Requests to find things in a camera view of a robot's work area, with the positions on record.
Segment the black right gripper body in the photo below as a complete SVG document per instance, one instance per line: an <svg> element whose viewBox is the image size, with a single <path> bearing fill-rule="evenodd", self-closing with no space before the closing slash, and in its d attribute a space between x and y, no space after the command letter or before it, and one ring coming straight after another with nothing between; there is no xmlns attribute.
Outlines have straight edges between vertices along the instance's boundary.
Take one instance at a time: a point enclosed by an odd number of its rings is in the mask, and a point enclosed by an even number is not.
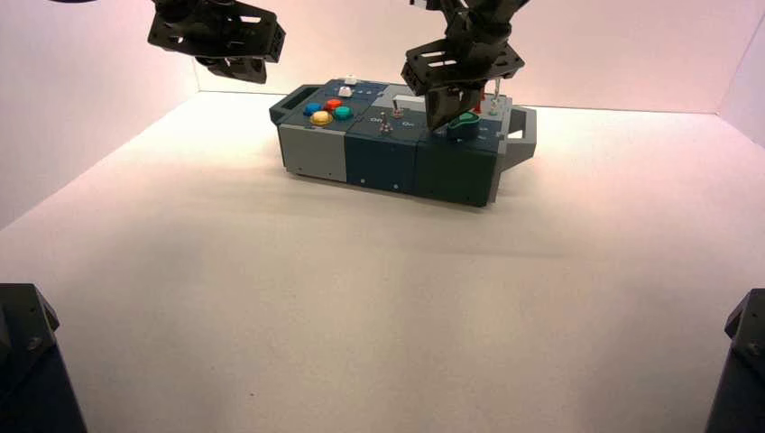
<svg viewBox="0 0 765 433"><path fill-rule="evenodd" d="M496 44L432 41L406 51L401 77L417 96L435 88L479 88L513 78L525 66L507 41Z"/></svg>

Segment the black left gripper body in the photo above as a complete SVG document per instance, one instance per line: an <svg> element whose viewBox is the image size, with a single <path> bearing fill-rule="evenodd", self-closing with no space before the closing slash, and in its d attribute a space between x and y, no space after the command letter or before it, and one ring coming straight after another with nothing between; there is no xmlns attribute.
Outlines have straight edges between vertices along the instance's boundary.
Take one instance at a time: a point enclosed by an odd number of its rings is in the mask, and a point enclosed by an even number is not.
<svg viewBox="0 0 765 433"><path fill-rule="evenodd" d="M239 1L156 1L148 42L191 57L276 63L286 39L277 15Z"/></svg>

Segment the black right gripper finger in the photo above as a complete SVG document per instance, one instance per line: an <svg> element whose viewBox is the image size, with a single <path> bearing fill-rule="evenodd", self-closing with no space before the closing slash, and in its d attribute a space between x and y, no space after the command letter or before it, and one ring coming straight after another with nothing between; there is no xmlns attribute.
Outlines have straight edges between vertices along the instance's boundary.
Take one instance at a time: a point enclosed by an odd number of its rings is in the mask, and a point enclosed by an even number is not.
<svg viewBox="0 0 765 433"><path fill-rule="evenodd" d="M480 103L480 88L475 83L447 87L446 123L450 123Z"/></svg>
<svg viewBox="0 0 765 433"><path fill-rule="evenodd" d="M432 88L427 91L425 96L426 120L430 131L435 131L448 122L447 100L447 88Z"/></svg>

